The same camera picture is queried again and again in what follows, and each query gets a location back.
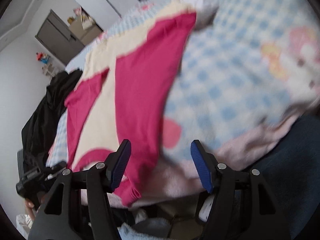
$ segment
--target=dark blue fabric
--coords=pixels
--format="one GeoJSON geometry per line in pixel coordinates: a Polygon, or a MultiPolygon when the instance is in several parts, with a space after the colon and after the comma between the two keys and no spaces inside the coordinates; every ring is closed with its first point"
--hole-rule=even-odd
{"type": "Polygon", "coordinates": [[[300,117],[277,146],[248,169],[253,168],[271,186],[295,238],[320,202],[320,119],[300,117]]]}

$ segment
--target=pink fabric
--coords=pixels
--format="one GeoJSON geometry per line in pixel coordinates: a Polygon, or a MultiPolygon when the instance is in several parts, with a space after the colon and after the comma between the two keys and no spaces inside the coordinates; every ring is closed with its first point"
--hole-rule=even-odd
{"type": "Polygon", "coordinates": [[[73,172],[82,171],[85,166],[93,162],[104,162],[111,152],[113,151],[106,149],[94,149],[90,152],[87,152],[78,161],[77,165],[73,169],[73,172]]]}
{"type": "Polygon", "coordinates": [[[159,21],[147,41],[116,62],[116,126],[118,140],[132,145],[125,176],[115,193],[125,206],[141,197],[159,157],[164,104],[177,74],[196,13],[159,21]]]}
{"type": "Polygon", "coordinates": [[[96,74],[93,78],[81,81],[79,86],[66,98],[64,104],[68,109],[67,116],[67,143],[68,163],[71,168],[80,134],[93,103],[101,92],[102,85],[108,75],[109,69],[96,74]]]}

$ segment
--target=blue gripper pad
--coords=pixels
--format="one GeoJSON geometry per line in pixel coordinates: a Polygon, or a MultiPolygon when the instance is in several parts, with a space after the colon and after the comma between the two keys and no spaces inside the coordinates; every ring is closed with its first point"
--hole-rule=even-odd
{"type": "Polygon", "coordinates": [[[118,150],[115,152],[112,163],[108,165],[109,172],[111,172],[110,187],[114,191],[119,187],[125,168],[127,167],[129,158],[131,155],[131,142],[129,140],[123,140],[118,150]]]}
{"type": "Polygon", "coordinates": [[[198,171],[202,187],[204,187],[207,192],[212,193],[213,184],[211,172],[215,172],[215,167],[199,140],[194,140],[191,143],[191,156],[198,171]]]}

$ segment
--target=blue checkered blanket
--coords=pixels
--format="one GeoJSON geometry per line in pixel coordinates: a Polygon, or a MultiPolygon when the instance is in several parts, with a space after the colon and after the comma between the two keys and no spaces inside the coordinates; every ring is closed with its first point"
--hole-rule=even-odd
{"type": "MultiPolygon", "coordinates": [[[[70,61],[83,69],[100,39],[154,17],[171,0],[144,0],[70,61]]],[[[214,152],[259,124],[277,125],[297,109],[318,104],[319,26],[307,0],[211,0],[211,26],[188,40],[164,110],[163,155],[190,160],[200,139],[214,152]]],[[[66,114],[59,121],[47,166],[68,159],[66,114]]]]}

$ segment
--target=pink dot on blanket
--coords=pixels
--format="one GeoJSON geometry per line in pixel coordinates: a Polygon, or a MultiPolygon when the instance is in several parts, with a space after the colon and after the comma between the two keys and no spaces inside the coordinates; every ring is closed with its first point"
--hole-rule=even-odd
{"type": "Polygon", "coordinates": [[[165,148],[171,149],[175,147],[181,136],[181,126],[174,120],[164,117],[162,143],[165,148]]]}

